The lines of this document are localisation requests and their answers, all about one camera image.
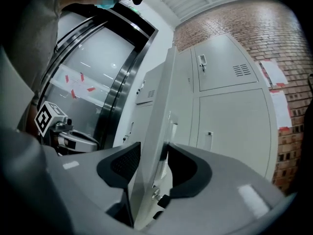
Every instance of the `paper sheet on wall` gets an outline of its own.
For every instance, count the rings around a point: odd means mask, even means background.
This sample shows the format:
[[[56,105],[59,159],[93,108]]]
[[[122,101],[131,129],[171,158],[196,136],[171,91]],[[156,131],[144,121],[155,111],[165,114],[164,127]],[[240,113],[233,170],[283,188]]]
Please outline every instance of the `paper sheet on wall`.
[[[260,71],[260,73],[262,74],[262,77],[263,77],[263,79],[264,79],[264,81],[265,81],[265,83],[266,83],[266,86],[267,86],[267,87],[270,87],[269,81],[268,81],[268,79],[265,77],[265,75],[264,75],[264,73],[263,73],[263,71],[262,71],[262,69],[261,69],[261,66],[260,66],[259,62],[255,62],[255,65],[256,65],[256,67],[258,68],[258,70]]]
[[[288,103],[284,92],[271,92],[270,95],[274,104],[278,129],[292,127]]]
[[[288,84],[288,80],[285,77],[283,71],[279,69],[278,65],[274,61],[261,61],[264,69],[266,70],[273,85],[282,86]]]

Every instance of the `face mask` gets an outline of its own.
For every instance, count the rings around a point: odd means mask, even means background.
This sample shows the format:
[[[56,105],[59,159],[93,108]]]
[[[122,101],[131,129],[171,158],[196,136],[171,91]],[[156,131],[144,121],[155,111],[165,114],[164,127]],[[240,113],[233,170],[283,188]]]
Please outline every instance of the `face mask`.
[[[97,4],[96,6],[101,9],[111,9],[117,3],[117,0],[103,0],[101,4]]]

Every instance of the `locker handle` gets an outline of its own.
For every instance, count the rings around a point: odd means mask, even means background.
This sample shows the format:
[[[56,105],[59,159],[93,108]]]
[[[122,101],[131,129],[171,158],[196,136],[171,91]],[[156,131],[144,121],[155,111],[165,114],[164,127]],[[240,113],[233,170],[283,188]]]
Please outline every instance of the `locker handle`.
[[[202,54],[202,55],[199,55],[198,56],[198,61],[199,61],[199,66],[202,67],[202,71],[203,73],[205,73],[205,69],[206,69],[206,58],[205,58],[205,55]]]

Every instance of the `ventilation slot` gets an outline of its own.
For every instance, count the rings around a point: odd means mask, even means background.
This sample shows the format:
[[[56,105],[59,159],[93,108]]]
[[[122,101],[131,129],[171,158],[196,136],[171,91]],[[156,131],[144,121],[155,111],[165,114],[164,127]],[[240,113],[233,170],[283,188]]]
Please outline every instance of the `ventilation slot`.
[[[153,97],[155,95],[155,90],[148,92],[148,97]]]
[[[244,65],[237,65],[237,66],[233,66],[234,72],[236,74],[236,76],[244,76],[244,75],[250,75],[250,69],[248,68],[248,66],[246,64]]]

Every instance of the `brick wall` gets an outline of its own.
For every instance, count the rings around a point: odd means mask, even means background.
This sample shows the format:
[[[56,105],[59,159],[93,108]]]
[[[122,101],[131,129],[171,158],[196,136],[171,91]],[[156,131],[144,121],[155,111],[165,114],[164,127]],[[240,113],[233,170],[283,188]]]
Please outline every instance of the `brick wall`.
[[[179,51],[230,33],[255,61],[274,59],[289,83],[282,89],[291,109],[293,128],[278,131],[279,146],[273,183],[286,192],[301,157],[304,113],[312,94],[307,83],[313,59],[293,12],[276,0],[245,0],[203,12],[177,27]]]

